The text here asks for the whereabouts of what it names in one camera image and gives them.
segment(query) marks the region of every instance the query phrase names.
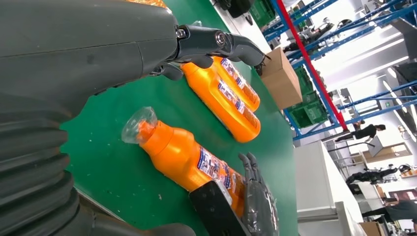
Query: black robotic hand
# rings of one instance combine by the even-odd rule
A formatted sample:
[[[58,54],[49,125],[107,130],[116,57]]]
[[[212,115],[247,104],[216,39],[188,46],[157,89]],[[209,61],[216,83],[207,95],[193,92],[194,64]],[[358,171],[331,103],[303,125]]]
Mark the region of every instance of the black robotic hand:
[[[159,65],[151,75],[164,75],[171,80],[182,78],[182,71],[170,62],[192,62],[201,68],[209,68],[211,56],[243,61],[248,65],[258,65],[264,53],[248,38],[225,33],[219,29],[194,25],[182,25],[176,29],[178,47],[176,54],[166,64]]]
[[[245,209],[242,222],[253,236],[278,236],[275,199],[265,185],[256,157],[239,154],[245,168]]]

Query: gray robot arm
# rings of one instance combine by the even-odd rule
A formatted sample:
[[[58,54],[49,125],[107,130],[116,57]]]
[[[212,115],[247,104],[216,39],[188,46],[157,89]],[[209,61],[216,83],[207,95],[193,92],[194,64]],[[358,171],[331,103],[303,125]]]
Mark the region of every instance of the gray robot arm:
[[[194,235],[178,225],[138,231],[80,207],[60,124],[108,88],[180,78],[170,62],[207,67],[217,55],[255,65],[259,49],[124,0],[0,0],[0,30],[0,235]]]

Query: green table surface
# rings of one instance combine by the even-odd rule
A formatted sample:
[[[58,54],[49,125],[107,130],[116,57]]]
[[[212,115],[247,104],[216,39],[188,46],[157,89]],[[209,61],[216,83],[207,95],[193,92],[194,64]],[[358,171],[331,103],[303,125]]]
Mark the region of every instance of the green table surface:
[[[180,24],[202,21],[203,26],[227,30],[209,0],[165,0]],[[262,124],[253,141],[236,142],[222,123],[187,85],[185,79],[146,77],[91,97],[81,114],[63,125],[69,141],[62,151],[71,156],[76,187],[126,222],[140,229],[180,222],[198,236],[207,232],[188,193],[157,171],[138,146],[121,141],[131,115],[152,106],[158,118],[192,132],[198,143],[240,173],[238,153],[252,152],[277,199],[280,234],[297,235],[295,164],[290,128],[255,70],[235,63],[261,98],[255,115]]]

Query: clear plastic cap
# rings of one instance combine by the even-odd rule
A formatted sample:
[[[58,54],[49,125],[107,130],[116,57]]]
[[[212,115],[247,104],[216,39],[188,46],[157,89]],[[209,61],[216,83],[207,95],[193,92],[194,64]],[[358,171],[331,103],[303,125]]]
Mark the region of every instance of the clear plastic cap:
[[[121,139],[129,144],[143,144],[152,136],[158,118],[152,107],[143,107],[127,121],[121,132]]]

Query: orange plastic bottle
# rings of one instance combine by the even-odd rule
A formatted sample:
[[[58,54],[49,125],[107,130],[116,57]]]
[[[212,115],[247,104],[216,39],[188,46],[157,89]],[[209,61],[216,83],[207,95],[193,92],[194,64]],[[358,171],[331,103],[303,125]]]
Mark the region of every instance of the orange plastic bottle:
[[[213,60],[213,65],[222,80],[226,82],[251,111],[256,111],[261,100],[250,84],[241,76],[233,63],[226,58],[220,57],[213,57]]]
[[[261,123],[217,74],[214,65],[202,69],[189,62],[181,65],[188,85],[231,132],[246,143],[258,136]]]
[[[199,145],[192,133],[164,124],[157,120],[151,107],[146,107],[127,122],[122,139],[138,143],[157,170],[189,192],[213,179],[219,180],[232,198],[232,209],[242,216],[245,188],[242,176]]]

